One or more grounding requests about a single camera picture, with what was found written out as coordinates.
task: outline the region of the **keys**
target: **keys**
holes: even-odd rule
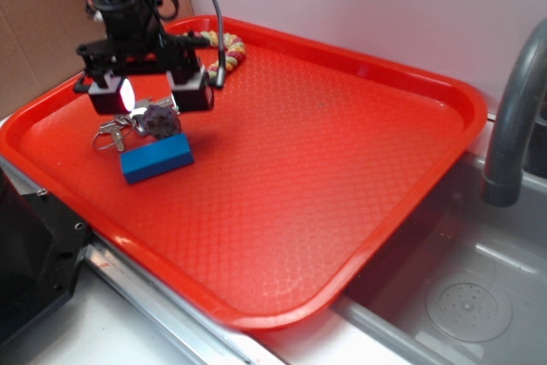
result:
[[[116,149],[124,151],[126,146],[123,144],[124,136],[121,134],[121,130],[125,127],[127,127],[127,124],[120,124],[117,120],[108,121],[99,127],[99,134],[110,134],[114,140]]]
[[[148,132],[144,128],[144,125],[141,124],[141,120],[144,112],[153,104],[149,99],[141,100],[137,102],[135,110],[129,115],[117,115],[113,120],[103,123],[99,127],[99,131],[93,139],[93,147],[97,150],[108,149],[108,147],[116,146],[116,149],[119,152],[125,151],[126,146],[123,144],[123,140],[132,130],[136,130],[140,136],[148,135]],[[159,100],[155,105],[162,107],[173,107],[173,99],[171,97],[165,97],[162,100]],[[122,133],[122,130],[126,127],[130,127],[125,134]],[[96,146],[96,141],[99,136],[105,134],[110,134],[113,142],[102,147]]]

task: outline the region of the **tray rim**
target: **tray rim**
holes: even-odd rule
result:
[[[266,27],[253,25],[243,21],[237,21],[230,18],[225,18],[226,31],[233,30],[237,34],[238,30],[245,32],[244,42],[247,44],[259,44],[262,48],[283,53],[284,51],[293,51],[292,57],[296,57],[308,62],[313,62],[320,66],[334,68],[343,73],[357,75],[366,79],[371,79],[385,85],[394,86],[401,91],[419,92],[420,87],[429,87],[432,91],[427,93],[428,97],[436,98],[439,101],[453,107],[462,117],[464,128],[457,141],[428,169],[426,174],[419,180],[404,197],[402,202],[398,204],[397,209],[404,209],[405,213],[397,215],[390,214],[382,221],[379,227],[383,225],[397,227],[404,218],[417,206],[411,198],[423,198],[441,179],[441,177],[451,168],[461,154],[465,151],[468,145],[479,134],[486,122],[486,105],[483,97],[472,86],[461,82],[457,79],[452,79],[440,74],[427,72],[426,70],[412,68],[400,63],[387,61],[375,56],[358,53],[351,50],[342,49],[328,44],[322,44],[314,40],[300,38],[284,32],[278,32]],[[207,26],[212,30],[216,29],[216,18],[214,16],[195,16],[182,19],[167,26],[168,30],[180,30],[184,26]],[[392,74],[397,74],[398,77],[392,78]],[[5,124],[0,127],[0,155],[12,162],[23,173],[27,174],[31,179],[35,180],[41,186],[56,194],[68,206],[81,213],[84,210],[86,218],[90,213],[85,210],[85,202],[74,195],[71,190],[61,182],[55,181],[47,174],[41,173],[39,166],[28,160],[16,149],[17,140],[37,121],[47,117],[47,115],[55,112],[60,107],[73,101],[81,96],[69,90],[79,74],[72,79],[61,83],[59,86],[46,92],[42,97],[30,102],[21,109],[11,115]],[[401,88],[401,83],[406,82],[413,90]],[[456,109],[455,105],[461,105],[466,110],[461,112]],[[112,224],[108,216],[101,213],[91,213],[92,218],[89,218],[90,224],[93,227],[105,227],[105,224]],[[198,293],[200,298],[197,300],[194,297],[188,299],[198,308],[202,309],[209,315],[213,316],[217,321],[222,321],[225,324],[243,330],[260,330],[277,327],[285,327],[291,323],[300,321],[301,319],[312,315],[314,312],[325,308],[329,305],[336,296],[341,292],[358,270],[367,263],[374,252],[379,247],[374,247],[371,252],[365,244],[362,244],[359,249],[350,256],[348,262],[333,275],[331,279],[317,292],[310,300],[295,308],[288,309],[283,312],[266,313],[263,315],[248,315],[233,309],[226,304],[219,303],[220,298],[214,295],[208,288],[197,283],[189,275],[174,268],[173,264],[169,264],[162,260],[153,250],[146,249],[142,244],[137,244],[137,240],[131,233],[124,230],[124,236],[128,242],[124,244],[112,241],[111,238],[106,238],[119,250],[122,250],[127,256],[142,265],[145,269],[154,273],[161,281],[165,282],[174,291],[187,297],[183,292],[177,289],[177,284],[185,283],[185,289],[191,291],[192,295]],[[375,229],[369,238],[368,242],[374,243],[380,241],[383,244],[391,235],[385,236],[384,230]]]

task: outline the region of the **white wall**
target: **white wall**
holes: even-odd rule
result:
[[[191,0],[197,15],[210,0]],[[219,0],[222,13],[467,81],[495,111],[547,0]]]

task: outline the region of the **black machine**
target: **black machine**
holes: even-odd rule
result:
[[[196,55],[208,40],[166,33],[161,0],[87,0],[100,14],[106,38],[82,44],[77,53],[85,71],[74,87],[90,95],[99,114],[123,114],[126,77],[166,74],[180,112],[211,110],[226,78],[224,45],[219,44],[219,70],[210,79]],[[222,19],[213,0],[222,38]],[[37,317],[70,298],[81,250],[89,229],[55,196],[20,196],[0,169],[0,349]]]

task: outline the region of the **metal edge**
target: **metal edge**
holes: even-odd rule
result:
[[[285,364],[253,338],[213,322],[106,241],[95,237],[85,260],[194,363]]]
[[[14,185],[15,189],[21,194],[38,194],[43,195],[47,193],[47,190],[38,183],[29,179],[23,174],[16,166],[6,160],[5,157],[0,155],[0,168],[4,170],[9,180]]]

